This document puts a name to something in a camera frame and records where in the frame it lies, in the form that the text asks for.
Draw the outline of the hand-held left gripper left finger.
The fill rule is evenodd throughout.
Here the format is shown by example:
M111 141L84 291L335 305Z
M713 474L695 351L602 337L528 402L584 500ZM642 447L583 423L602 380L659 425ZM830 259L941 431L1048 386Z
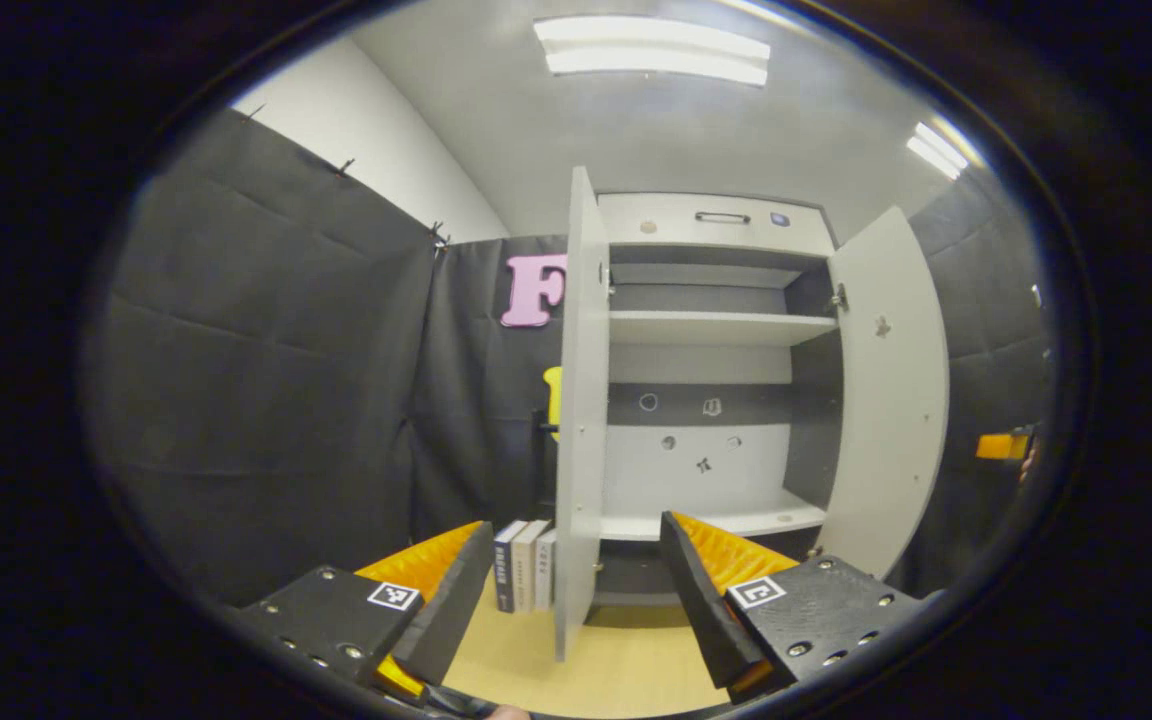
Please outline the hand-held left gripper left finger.
M236 614L353 687L426 698L457 655L493 559L492 524L471 521L361 570L321 564Z

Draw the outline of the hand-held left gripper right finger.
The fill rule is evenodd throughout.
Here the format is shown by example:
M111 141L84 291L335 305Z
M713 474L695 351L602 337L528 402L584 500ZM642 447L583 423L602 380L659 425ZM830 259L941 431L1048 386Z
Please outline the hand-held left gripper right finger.
M923 611L844 560L791 560L681 511L660 515L660 556L714 687L751 702L870 655Z

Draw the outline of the grey double-door shoe cabinet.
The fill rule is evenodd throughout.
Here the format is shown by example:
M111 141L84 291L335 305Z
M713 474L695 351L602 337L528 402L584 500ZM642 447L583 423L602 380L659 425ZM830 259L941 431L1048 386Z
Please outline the grey double-door shoe cabinet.
M827 276L828 258L611 240L611 265L761 266L796 270L801 275L783 290L614 285L611 278L609 310L833 319L826 310L788 305L785 297L801 279ZM685 511L744 536L787 536L823 524L820 502L804 500L785 486L794 416L791 361L799 344L611 342L602 569L596 574L596 605L617 609L675 605L657 546L664 510Z

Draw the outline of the grey cabinet shelf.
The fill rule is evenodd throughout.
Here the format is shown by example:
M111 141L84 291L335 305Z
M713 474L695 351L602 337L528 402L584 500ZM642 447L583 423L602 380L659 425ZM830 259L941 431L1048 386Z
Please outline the grey cabinet shelf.
M838 331L835 319L799 314L612 311L609 323L614 344L790 348Z
M614 285L679 285L783 290L799 278L796 270L761 266L622 263L611 266Z

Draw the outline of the grey cabinet drawer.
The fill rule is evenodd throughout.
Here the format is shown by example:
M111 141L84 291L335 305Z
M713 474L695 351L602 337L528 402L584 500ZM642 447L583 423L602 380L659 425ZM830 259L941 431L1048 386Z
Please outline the grey cabinet drawer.
M732 247L828 258L835 238L823 209L717 194L622 192L598 197L617 243Z

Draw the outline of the black backdrop cloth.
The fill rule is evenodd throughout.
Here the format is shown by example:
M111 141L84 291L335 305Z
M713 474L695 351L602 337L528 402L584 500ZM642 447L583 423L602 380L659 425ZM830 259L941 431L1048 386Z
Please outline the black backdrop cloth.
M945 442L919 523L886 573L941 592L1005 523L1016 462L977 437L1041 420L1059 354L1049 313L1021 300L1036 251L995 187L969 176L908 223L946 338ZM435 249L429 228L273 129L225 109L143 188L88 331L93 442L156 546L200 591L247 605L317 564L379 560L468 521L550 518L558 441L538 429L563 302L506 325L517 260L564 285L567 234ZM646 370L682 350L647 346ZM840 510L846 351L835 332L773 354L794 382L722 365L727 382L609 388L613 429L786 425L776 491ZM677 373L668 376L676 377Z

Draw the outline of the long ceiling light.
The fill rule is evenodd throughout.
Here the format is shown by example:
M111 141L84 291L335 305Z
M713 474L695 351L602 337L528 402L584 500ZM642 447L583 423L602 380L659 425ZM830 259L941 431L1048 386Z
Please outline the long ceiling light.
M946 179L957 181L969 170L986 169L988 162L963 132L946 123L916 123L905 149Z
M753 88L765 86L768 78L768 44L682 20L568 15L535 20L532 31L554 76L670 73Z

